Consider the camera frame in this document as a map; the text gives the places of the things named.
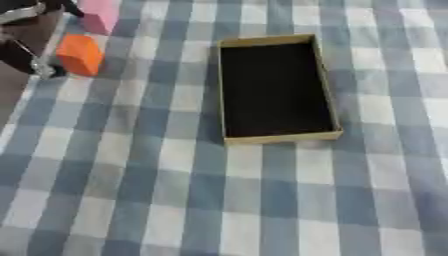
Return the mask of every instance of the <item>blue square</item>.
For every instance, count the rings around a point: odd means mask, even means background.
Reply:
[[[263,146],[263,178],[291,181],[296,177],[295,143],[277,143]]]
[[[16,154],[31,156],[39,143],[42,128],[39,126],[18,125],[4,152],[6,154]]]
[[[420,84],[423,78],[420,75],[417,77],[415,71],[388,70],[387,77],[391,96],[421,97],[421,87],[425,88],[424,84]]]
[[[412,53],[408,49],[386,48],[381,51],[387,70],[415,70]]]
[[[215,144],[215,146],[222,147],[223,131],[221,122],[222,120],[217,114],[202,114],[197,135],[198,143],[203,142],[204,145],[211,143]]]
[[[87,99],[85,102],[87,104],[96,103],[107,106],[112,105],[117,93],[117,89],[121,85],[120,79],[111,80],[107,78],[101,78],[101,75],[99,75],[94,80],[92,80],[92,83],[89,85],[89,94],[87,95]]]
[[[327,73],[332,91],[355,93],[358,91],[355,75],[351,70],[332,70]]]
[[[157,48],[157,60],[166,62],[180,61],[183,47],[183,41],[160,40]]]
[[[237,38],[240,35],[240,23],[236,21],[216,22],[213,33],[213,41],[226,38]]]
[[[339,225],[341,255],[381,256],[378,227]]]
[[[224,203],[224,176],[191,175],[188,208],[222,210]]]
[[[154,60],[151,66],[148,82],[165,86],[174,86],[177,80],[178,62]]]
[[[336,202],[339,222],[361,226],[378,226],[371,189],[337,186]]]
[[[77,118],[74,117],[78,116],[81,109],[82,104],[80,103],[56,101],[47,125],[71,129],[76,125]]]
[[[446,195],[445,172],[439,157],[406,156],[405,162],[412,191]]]
[[[411,192],[377,189],[374,194],[381,227],[419,231],[419,218]]]
[[[0,186],[0,222],[3,223],[6,214],[8,214],[11,206],[11,202],[16,196],[17,188],[11,188],[8,186]]]
[[[228,177],[224,211],[259,215],[261,209],[261,181]]]
[[[166,138],[196,139],[200,122],[200,114],[186,111],[171,111],[165,132]]]
[[[28,244],[28,255],[63,255],[68,233],[36,230]]]
[[[299,255],[297,223],[296,219],[261,218],[261,255]]]
[[[45,126],[51,111],[53,110],[54,100],[52,99],[34,99],[31,98],[26,105],[25,110],[18,120],[19,125]]]
[[[183,21],[188,24],[193,9],[192,1],[175,1],[169,5],[166,21]]]
[[[103,247],[103,255],[122,256],[140,255],[140,244],[130,241],[106,240]]]
[[[381,28],[403,28],[403,16],[398,13],[398,9],[392,12],[386,12],[382,8],[373,9],[378,27]]]
[[[165,20],[161,40],[185,41],[188,31],[188,21]]]
[[[98,70],[98,77],[107,78],[111,80],[121,80],[128,60],[127,58],[120,58],[108,55],[107,58],[101,62]]]
[[[364,140],[368,153],[401,155],[401,141],[395,126],[363,124]]]
[[[182,250],[218,253],[221,241],[221,215],[220,210],[188,209],[182,236]]]
[[[111,36],[107,40],[106,55],[128,60],[130,56],[130,50],[132,48],[133,40],[124,39],[121,37]]]
[[[151,202],[157,170],[146,166],[126,168],[117,199],[128,202]]]
[[[132,137],[128,165],[141,165],[158,168],[162,137],[144,136],[135,133]]]
[[[184,208],[190,188],[190,174],[180,171],[159,170],[152,203]]]
[[[80,201],[80,196],[51,195],[39,220],[38,229],[70,233]]]
[[[177,77],[175,77],[177,80],[174,80],[174,83],[176,83],[176,86],[183,84],[204,86],[204,81],[207,81],[208,71],[213,70],[214,67],[217,66],[210,66],[209,63],[205,62],[182,63],[179,66],[179,72],[177,73]]]
[[[164,137],[168,122],[168,110],[141,108],[138,115],[134,133]]]
[[[201,120],[201,127],[212,123]],[[195,173],[225,175],[227,164],[226,148],[221,144],[197,141],[193,170]]]
[[[297,185],[285,181],[261,182],[261,214],[273,218],[297,218]]]
[[[350,45],[350,32],[347,27],[322,27],[322,41],[328,45]]]
[[[129,105],[113,105],[105,132],[129,135],[134,132],[134,118],[140,113],[140,107]]]
[[[173,98],[174,87],[166,84],[151,83],[151,93],[147,93],[140,106],[144,108],[157,108],[169,110]]]
[[[431,127],[397,125],[397,128],[405,155],[438,156]]]
[[[383,49],[409,49],[409,41],[406,35],[406,28],[399,27],[378,27],[378,34]]]
[[[92,166],[93,163],[63,161],[52,192],[81,196],[84,193]]]
[[[144,236],[148,212],[148,204],[118,201],[109,224],[108,241],[140,243]]]
[[[376,27],[351,27],[350,39],[354,47],[381,48]]]
[[[234,23],[241,19],[241,2],[218,2],[215,24]]]
[[[397,124],[431,126],[421,97],[392,97],[392,105]]]
[[[426,255],[445,255],[448,252],[447,233],[423,233]]]
[[[64,256],[101,255],[104,239],[71,234],[64,244]]]
[[[299,218],[337,222],[334,187],[318,184],[299,184]]]
[[[333,151],[333,174],[338,186],[370,187],[368,168],[364,153]]]
[[[100,132],[74,130],[65,151],[64,159],[93,162],[100,140]]]
[[[85,103],[75,130],[102,132],[109,118],[110,105]]]
[[[347,27],[347,19],[344,9],[337,9],[332,7],[320,7],[320,19],[322,27]]]
[[[358,105],[355,102],[348,103],[350,104],[348,108],[357,107],[356,105]],[[359,116],[358,107],[356,108],[356,113],[353,115],[356,115],[356,118]],[[333,149],[354,153],[365,152],[364,134],[362,132],[361,122],[342,122],[341,126],[344,127],[344,133],[338,140],[334,141],[332,145]]]
[[[417,192],[413,196],[418,211],[421,230],[428,233],[447,234],[448,215],[446,213],[448,212],[448,198],[446,193],[436,195],[428,191]]]
[[[112,36],[115,37],[127,37],[133,38],[135,37],[138,26],[140,25],[140,19],[119,19],[117,24],[115,24],[114,30],[112,32]],[[110,50],[119,50],[117,48],[111,47]]]
[[[1,154],[0,186],[17,187],[30,161],[30,156]]]

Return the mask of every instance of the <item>orange cube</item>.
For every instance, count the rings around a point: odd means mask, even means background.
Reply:
[[[104,54],[92,37],[68,34],[64,37],[56,51],[68,72],[94,76],[103,61]]]

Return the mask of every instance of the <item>tablecloth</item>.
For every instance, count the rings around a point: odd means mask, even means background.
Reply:
[[[46,50],[91,35],[98,76],[32,78],[2,132],[1,255],[448,255],[447,1],[117,4]],[[292,33],[344,135],[223,146],[216,41]]]

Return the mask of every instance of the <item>white square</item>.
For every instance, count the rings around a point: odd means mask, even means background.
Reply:
[[[425,255],[420,231],[380,228],[380,241],[383,256]]]
[[[320,25],[319,7],[297,6],[292,7],[294,25],[316,26]]]
[[[395,124],[395,115],[389,96],[359,95],[361,120],[365,123]]]
[[[115,201],[84,196],[71,233],[105,238],[115,208]]]
[[[384,59],[378,48],[352,48],[353,65],[357,70],[385,70]]]
[[[3,225],[35,229],[46,207],[48,192],[19,189]]]
[[[259,145],[238,145],[227,149],[228,176],[261,178],[263,148]]]
[[[310,150],[297,146],[296,176],[301,183],[333,184],[333,158],[330,149]]]
[[[73,130],[46,127],[39,138],[34,156],[63,159]]]
[[[445,173],[445,178],[448,181],[448,159],[442,158],[442,168]]]
[[[144,60],[153,60],[156,57],[159,42],[160,40],[152,37],[136,37],[132,44],[129,56]]]
[[[140,20],[165,20],[165,16],[168,12],[168,4],[166,1],[145,1],[142,8]]]
[[[89,95],[92,78],[68,77],[59,89],[57,100],[84,103]]]
[[[241,8],[242,24],[266,24],[268,14],[264,5],[243,4]]]
[[[448,99],[424,99],[426,112],[432,127],[448,128]]]
[[[260,217],[224,212],[222,216],[220,253],[259,255]]]
[[[375,17],[371,8],[348,8],[347,22],[350,27],[374,27]]]
[[[194,3],[191,11],[191,21],[213,23],[216,19],[217,4]]]
[[[147,81],[144,80],[121,81],[115,94],[113,105],[140,107],[146,86]]]
[[[418,72],[445,74],[448,71],[440,49],[413,48],[412,57]]]
[[[152,204],[143,244],[180,248],[185,222],[185,209]]]
[[[132,136],[103,132],[95,162],[125,167],[129,158]]]
[[[428,12],[421,9],[400,9],[401,14],[403,15],[404,25],[406,27],[434,27],[434,22],[429,17]]]
[[[164,138],[160,150],[159,169],[191,172],[195,148],[195,140]]]
[[[210,43],[204,41],[187,41],[182,50],[182,63],[206,62],[210,53]]]
[[[174,111],[201,112],[203,96],[203,86],[178,85],[174,87],[170,109]]]
[[[402,156],[368,154],[367,162],[373,188],[410,190]]]
[[[12,138],[16,127],[17,125],[15,124],[6,124],[3,127],[3,131],[0,133],[0,154],[3,154],[5,151],[6,145],[8,145],[9,140]]]
[[[300,220],[298,225],[300,255],[340,255],[337,224]]]

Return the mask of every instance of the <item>cardboard tray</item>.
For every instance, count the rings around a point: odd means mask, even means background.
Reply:
[[[218,55],[227,144],[342,134],[314,35],[223,40]]]

